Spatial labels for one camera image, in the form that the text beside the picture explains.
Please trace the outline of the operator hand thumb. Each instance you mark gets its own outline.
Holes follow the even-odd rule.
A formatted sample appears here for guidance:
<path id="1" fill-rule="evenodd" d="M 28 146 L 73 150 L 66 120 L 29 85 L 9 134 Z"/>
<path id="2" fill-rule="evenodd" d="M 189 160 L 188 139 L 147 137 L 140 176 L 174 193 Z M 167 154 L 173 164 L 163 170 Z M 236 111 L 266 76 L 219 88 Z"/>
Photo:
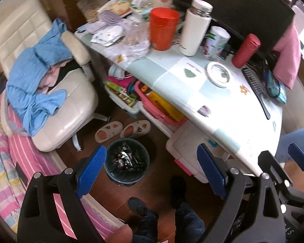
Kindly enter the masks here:
<path id="1" fill-rule="evenodd" d="M 129 225 L 123 225 L 115 231 L 112 235 L 105 239 L 106 243 L 131 243 L 133 238 L 132 229 Z"/>

